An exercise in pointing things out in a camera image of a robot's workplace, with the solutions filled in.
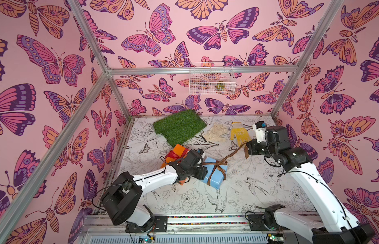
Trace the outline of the red satin ribbon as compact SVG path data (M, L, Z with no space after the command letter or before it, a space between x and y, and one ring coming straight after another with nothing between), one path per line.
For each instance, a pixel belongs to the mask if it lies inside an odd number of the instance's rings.
M187 155L187 153L188 153L188 149L185 149L183 151L178 151L178 152L171 150L165 156L165 161L166 161L166 163L174 162L180 158L185 157Z

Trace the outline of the orange gift box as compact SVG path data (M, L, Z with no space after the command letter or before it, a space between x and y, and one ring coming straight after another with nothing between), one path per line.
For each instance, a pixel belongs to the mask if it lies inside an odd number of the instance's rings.
M186 180L189 180L186 170L181 165L181 162L188 154L189 149L177 144L163 159L163 165L161 166L162 172L159 178L163 183L169 183L174 174L176 173L176 183L184 185Z

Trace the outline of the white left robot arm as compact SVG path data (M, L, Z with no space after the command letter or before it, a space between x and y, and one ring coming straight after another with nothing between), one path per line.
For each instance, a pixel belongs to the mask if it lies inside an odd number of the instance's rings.
M208 173L203 165L205 158L203 150L191 149L185 157L167 163L162 169L140 175L120 174L101 197L103 209L114 226L128 222L142 232L149 231L155 225L155 216L149 207L139 204L141 197L166 185L192 178L205 179Z

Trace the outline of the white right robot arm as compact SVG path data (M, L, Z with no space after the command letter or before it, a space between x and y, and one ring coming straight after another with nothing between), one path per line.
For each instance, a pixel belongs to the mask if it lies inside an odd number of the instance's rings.
M275 166L282 167L284 174L297 181L321 218L321 222L315 222L275 204L264 210L267 229L285 227L313 244L367 244L371 241L375 236L371 225L359 220L341 203L304 149L291 147L285 127L268 127L260 121L253 125L253 130L256 138L246 143L248 154L275 160Z

